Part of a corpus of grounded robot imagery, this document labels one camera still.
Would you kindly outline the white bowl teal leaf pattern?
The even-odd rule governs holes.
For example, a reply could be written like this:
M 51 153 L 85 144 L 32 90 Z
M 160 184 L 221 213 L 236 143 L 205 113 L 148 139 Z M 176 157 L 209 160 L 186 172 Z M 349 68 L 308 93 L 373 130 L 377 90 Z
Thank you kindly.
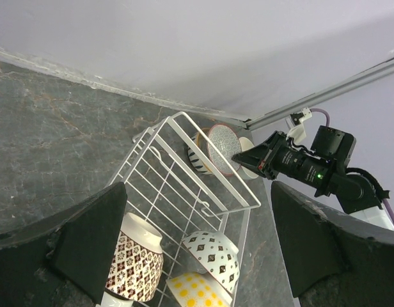
M 207 158 L 212 161 L 210 156 L 212 146 L 207 143 L 207 140 L 199 132 L 196 132 L 191 137 L 191 140 L 207 156 Z M 203 175 L 212 175 L 211 169 L 197 156 L 196 152 L 192 148 L 187 148 L 187 155 L 190 163 L 197 172 L 200 172 Z

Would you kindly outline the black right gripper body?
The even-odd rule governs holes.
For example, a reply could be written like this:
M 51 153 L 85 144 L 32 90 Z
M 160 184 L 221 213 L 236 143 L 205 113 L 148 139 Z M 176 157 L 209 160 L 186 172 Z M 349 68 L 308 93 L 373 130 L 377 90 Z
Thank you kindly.
M 356 145 L 356 138 L 347 132 L 321 125 L 311 148 L 296 145 L 281 131 L 274 132 L 257 146 L 257 170 L 274 180 L 282 173 L 316 189 L 315 196 L 347 194 L 357 196 L 357 184 L 346 174 Z

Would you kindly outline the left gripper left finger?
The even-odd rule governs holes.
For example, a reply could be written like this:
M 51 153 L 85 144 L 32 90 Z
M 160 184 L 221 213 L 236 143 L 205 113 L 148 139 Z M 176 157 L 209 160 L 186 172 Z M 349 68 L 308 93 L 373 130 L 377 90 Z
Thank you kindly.
M 127 201 L 118 182 L 74 206 L 0 233 L 0 306 L 95 306 Z

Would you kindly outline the white wire dish rack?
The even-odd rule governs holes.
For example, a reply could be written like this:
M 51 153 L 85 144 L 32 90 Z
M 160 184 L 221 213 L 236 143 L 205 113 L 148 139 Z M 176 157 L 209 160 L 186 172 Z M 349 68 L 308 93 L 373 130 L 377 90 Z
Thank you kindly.
M 195 231 L 225 234 L 237 246 L 241 262 L 251 210 L 261 205 L 236 171 L 225 175 L 214 166 L 211 174 L 205 175 L 193 168 L 189 149 L 204 164 L 210 164 L 209 155 L 192 139 L 204 129 L 184 112 L 147 127 L 132 138 L 132 146 L 110 178 L 111 183 L 124 183 L 127 211 L 162 234 L 164 265 L 149 306 L 174 306 L 166 280 L 203 270 L 182 244 L 182 239 Z

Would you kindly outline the white bowl dark diamond pattern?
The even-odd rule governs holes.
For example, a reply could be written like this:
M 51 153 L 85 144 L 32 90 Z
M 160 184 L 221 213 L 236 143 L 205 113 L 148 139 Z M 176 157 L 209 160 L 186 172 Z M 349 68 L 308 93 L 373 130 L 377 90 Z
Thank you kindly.
M 239 249 L 224 233 L 200 230 L 181 243 L 229 294 L 234 293 L 240 277 Z

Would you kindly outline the plain white ribbed bowl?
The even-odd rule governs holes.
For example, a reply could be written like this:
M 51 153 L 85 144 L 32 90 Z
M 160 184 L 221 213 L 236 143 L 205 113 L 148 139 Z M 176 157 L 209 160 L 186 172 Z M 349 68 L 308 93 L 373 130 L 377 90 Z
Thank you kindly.
M 250 150 L 254 147 L 254 144 L 246 137 L 239 138 L 241 149 L 243 152 Z M 252 164 L 252 158 L 243 158 L 243 162 L 246 164 Z M 243 180 L 253 180 L 258 178 L 258 175 L 251 171 L 250 168 L 246 168 L 244 165 L 241 165 L 238 170 L 238 175 Z

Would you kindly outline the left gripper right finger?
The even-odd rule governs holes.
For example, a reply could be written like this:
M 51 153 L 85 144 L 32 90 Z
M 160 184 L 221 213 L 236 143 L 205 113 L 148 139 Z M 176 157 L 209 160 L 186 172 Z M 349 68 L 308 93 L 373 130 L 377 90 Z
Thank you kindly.
M 394 306 L 394 231 L 271 185 L 278 239 L 301 306 Z

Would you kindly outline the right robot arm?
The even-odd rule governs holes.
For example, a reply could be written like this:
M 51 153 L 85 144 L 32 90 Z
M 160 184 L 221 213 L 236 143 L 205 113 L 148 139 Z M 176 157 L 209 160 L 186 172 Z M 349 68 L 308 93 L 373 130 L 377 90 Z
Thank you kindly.
M 315 197 L 335 195 L 346 214 L 394 230 L 394 215 L 388 208 L 389 192 L 369 172 L 348 166 L 356 138 L 347 132 L 321 125 L 311 148 L 294 143 L 293 137 L 274 131 L 249 150 L 232 156 L 260 177 L 276 180 L 282 173 L 315 189 Z

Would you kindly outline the grey dotted bowl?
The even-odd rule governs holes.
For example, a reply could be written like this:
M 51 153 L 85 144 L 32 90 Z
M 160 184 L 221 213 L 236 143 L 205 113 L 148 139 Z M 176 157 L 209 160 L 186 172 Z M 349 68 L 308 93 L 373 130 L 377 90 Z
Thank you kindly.
M 207 153 L 212 164 L 224 175 L 233 176 L 240 164 L 232 161 L 235 154 L 242 152 L 236 133 L 225 124 L 215 124 L 210 128 L 207 137 L 214 144 L 207 144 Z

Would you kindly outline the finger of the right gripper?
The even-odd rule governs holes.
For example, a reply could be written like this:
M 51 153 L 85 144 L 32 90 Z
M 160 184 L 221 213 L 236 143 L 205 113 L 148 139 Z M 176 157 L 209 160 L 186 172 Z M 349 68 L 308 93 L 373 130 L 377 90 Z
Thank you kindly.
M 258 176 L 276 176 L 277 171 L 271 166 L 275 156 L 274 147 L 277 143 L 277 133 L 274 132 L 269 138 L 245 152 L 232 156 L 232 161 L 250 168 Z M 252 164 L 243 162 L 243 158 L 252 158 Z

